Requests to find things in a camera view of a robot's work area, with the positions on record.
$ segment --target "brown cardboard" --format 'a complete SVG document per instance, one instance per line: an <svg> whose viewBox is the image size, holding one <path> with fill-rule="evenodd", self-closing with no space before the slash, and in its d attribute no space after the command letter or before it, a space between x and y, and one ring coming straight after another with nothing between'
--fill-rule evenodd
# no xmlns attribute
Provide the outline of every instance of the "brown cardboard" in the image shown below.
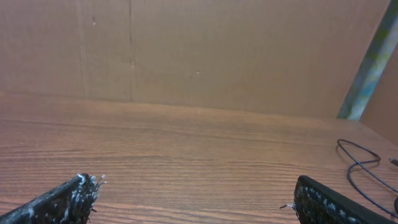
<svg viewBox="0 0 398 224"><path fill-rule="evenodd" d="M134 100L329 118L387 4L132 2Z"/></svg>
<svg viewBox="0 0 398 224"><path fill-rule="evenodd" d="M130 100L133 71L128 0L80 0L86 96Z"/></svg>
<svg viewBox="0 0 398 224"><path fill-rule="evenodd" d="M394 50L376 89L361 117L361 122L398 145L398 49Z"/></svg>
<svg viewBox="0 0 398 224"><path fill-rule="evenodd" d="M83 97L74 1L0 1L0 90Z"/></svg>
<svg viewBox="0 0 398 224"><path fill-rule="evenodd" d="M388 0L3 0L0 91L334 118Z"/></svg>

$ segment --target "cardboard panel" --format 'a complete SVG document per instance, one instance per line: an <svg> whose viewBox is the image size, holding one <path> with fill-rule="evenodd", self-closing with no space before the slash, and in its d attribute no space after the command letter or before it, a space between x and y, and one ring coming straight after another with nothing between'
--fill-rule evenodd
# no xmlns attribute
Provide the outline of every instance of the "cardboard panel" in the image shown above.
<svg viewBox="0 0 398 224"><path fill-rule="evenodd" d="M388 0L132 0L138 102L334 118Z"/></svg>
<svg viewBox="0 0 398 224"><path fill-rule="evenodd" d="M86 96L130 100L131 6L128 0L80 1Z"/></svg>
<svg viewBox="0 0 398 224"><path fill-rule="evenodd" d="M0 1L0 90L83 97L75 1Z"/></svg>
<svg viewBox="0 0 398 224"><path fill-rule="evenodd" d="M130 100L130 63L87 54L86 92L91 99Z"/></svg>
<svg viewBox="0 0 398 224"><path fill-rule="evenodd" d="M398 145L398 49L394 50L361 122Z"/></svg>

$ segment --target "black cable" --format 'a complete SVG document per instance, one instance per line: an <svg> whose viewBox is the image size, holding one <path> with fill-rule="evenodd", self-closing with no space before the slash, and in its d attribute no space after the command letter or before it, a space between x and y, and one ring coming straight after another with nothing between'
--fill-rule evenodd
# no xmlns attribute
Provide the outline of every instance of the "black cable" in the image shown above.
<svg viewBox="0 0 398 224"><path fill-rule="evenodd" d="M363 149L365 151L367 151L368 153L372 154L372 156L374 156L376 159L375 160L371 160L371 161L358 161L357 159L355 159L355 157L353 157L342 145L340 142L346 142L349 144L352 144L360 149ZM381 210L387 212L388 214L392 215L393 217L398 218L398 215L395 214L394 212L386 209L385 207L383 207L382 205L378 204L377 202L375 202L373 199L371 199L367 194L365 194L361 189L359 189L359 187L355 184L354 180L351 177L351 170L356 166L356 165L360 165L366 172L368 172L369 174L371 174L374 178L376 178L376 180L378 180L380 183L384 184L385 186L389 187L391 190L395 191L398 193L398 190L395 189L393 186L387 184L386 182L384 182L382 179L380 179L376 174L374 174L373 172L371 172L367 167L363 166L363 164L367 164L367 163L372 163L372 162L380 162L381 158L374 152L370 151L369 149L366 149L365 147L362 147L356 143L353 143L351 141L347 141L345 139L337 139L337 145L339 145L339 147L348 155L350 156L350 158L352 158L352 160L355 161L355 163L351 166L348 167L347 170L347 179L350 182L350 184L354 187L355 190L357 190L363 197L365 197L366 199L368 199L370 202L372 202L375 206L379 207Z"/></svg>

